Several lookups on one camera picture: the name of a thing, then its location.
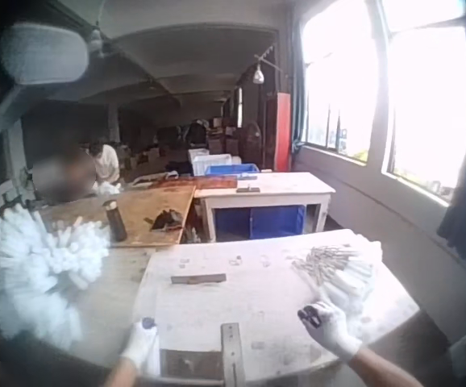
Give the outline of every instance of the hand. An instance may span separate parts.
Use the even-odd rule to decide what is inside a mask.
[[[337,355],[342,361],[348,362],[360,349],[362,342],[347,333],[346,314],[337,306],[316,302],[310,304],[320,321],[318,327],[299,314],[301,322],[309,335],[328,351]]]
[[[136,370],[140,370],[142,363],[148,358],[152,345],[158,335],[158,328],[151,318],[144,318],[133,325],[131,336],[126,349],[122,352],[122,357],[131,360]]]

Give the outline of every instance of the person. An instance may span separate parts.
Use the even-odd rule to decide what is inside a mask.
[[[346,314],[340,308],[328,302],[307,307],[315,310],[319,324],[303,318],[302,312],[298,316],[312,339],[337,355],[367,386],[422,387],[410,374],[363,347],[360,340],[351,336],[347,332]]]
[[[156,325],[146,328],[142,321],[134,324],[127,346],[104,386],[132,387],[140,369],[144,368],[148,360],[149,353],[154,347],[156,335]]]
[[[89,145],[89,154],[94,158],[97,182],[116,184],[120,178],[119,157],[110,145],[96,141]]]

